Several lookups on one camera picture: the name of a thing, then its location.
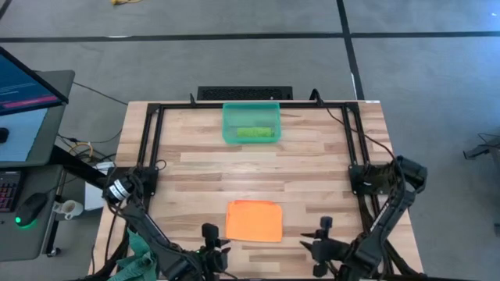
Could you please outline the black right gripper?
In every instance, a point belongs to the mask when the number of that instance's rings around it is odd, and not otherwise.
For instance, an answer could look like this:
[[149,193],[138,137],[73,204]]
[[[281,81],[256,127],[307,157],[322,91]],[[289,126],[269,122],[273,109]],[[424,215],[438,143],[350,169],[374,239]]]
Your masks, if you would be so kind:
[[325,229],[318,229],[314,233],[301,233],[300,235],[314,239],[312,244],[300,241],[300,244],[312,254],[312,259],[316,262],[312,274],[315,277],[323,277],[330,272],[334,277],[337,277],[339,270],[333,261],[343,261],[350,245],[329,238],[328,231]]

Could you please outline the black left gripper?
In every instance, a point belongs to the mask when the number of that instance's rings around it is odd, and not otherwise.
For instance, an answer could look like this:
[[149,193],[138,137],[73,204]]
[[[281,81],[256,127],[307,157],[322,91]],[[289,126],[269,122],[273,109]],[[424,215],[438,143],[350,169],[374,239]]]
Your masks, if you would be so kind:
[[226,239],[205,238],[205,245],[195,252],[195,257],[201,264],[204,279],[219,279],[220,273],[225,273],[230,247],[224,249],[222,247],[229,243],[230,240]]

